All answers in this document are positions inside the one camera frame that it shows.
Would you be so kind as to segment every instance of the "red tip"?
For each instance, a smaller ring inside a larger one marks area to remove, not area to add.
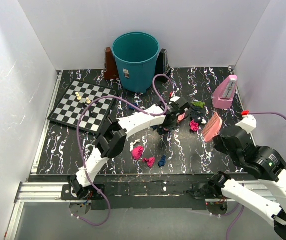
[[[242,111],[242,116],[246,116],[246,115],[248,115],[249,114],[249,111],[248,110],[245,110],[245,111]]]

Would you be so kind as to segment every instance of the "label on bucket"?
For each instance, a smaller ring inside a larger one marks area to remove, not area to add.
[[[124,76],[129,79],[129,73],[128,73],[128,70],[126,69],[123,69],[123,73],[124,73]]]

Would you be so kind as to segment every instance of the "black marble table surface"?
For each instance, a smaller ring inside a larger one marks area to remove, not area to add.
[[[234,96],[230,109],[214,109],[212,106],[212,93],[215,88],[229,75],[226,67],[205,68],[176,68],[172,70],[172,85],[157,82],[159,93],[167,100],[169,93],[183,97],[189,102],[202,101],[206,105],[203,109],[204,119],[208,121],[213,111],[217,111],[223,120],[223,126],[235,124],[241,119],[241,104],[237,94]],[[56,103],[62,97],[66,88],[73,80],[86,83],[99,84],[119,90],[123,99],[135,102],[141,109],[147,109],[157,98],[154,90],[149,88],[146,93],[132,93],[122,89],[118,80],[105,80],[102,70],[65,70],[63,71],[60,86],[56,96]],[[123,102],[116,101],[111,110],[112,118],[122,118],[133,114]],[[82,132],[81,142],[85,148],[86,159],[90,156],[90,146],[93,146],[94,135]],[[145,148],[143,158],[155,157],[155,164],[148,168],[140,160],[134,161],[129,152],[130,143],[140,140]],[[159,168],[157,161],[166,155],[166,164]],[[45,143],[41,152],[38,175],[71,175],[82,166],[82,160],[77,146],[76,130],[50,122]],[[125,144],[122,154],[110,159],[100,171],[101,174],[201,174],[223,172],[239,172],[231,160],[216,152],[212,143],[204,143],[203,137],[198,133],[190,133],[189,119],[183,120],[176,130],[166,135],[158,135],[151,128],[138,132],[130,137]]]

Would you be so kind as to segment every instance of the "green object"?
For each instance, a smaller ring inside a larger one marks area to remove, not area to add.
[[[112,52],[123,88],[144,93],[155,74],[157,40],[143,32],[130,32],[114,41]]]
[[[196,107],[201,107],[203,108],[205,106],[205,103],[202,101],[194,101],[192,102],[192,105],[196,106]]]

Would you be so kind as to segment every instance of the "pink metronome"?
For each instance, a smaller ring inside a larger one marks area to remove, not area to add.
[[[213,93],[213,106],[216,109],[229,109],[236,90],[237,76],[229,75]]]

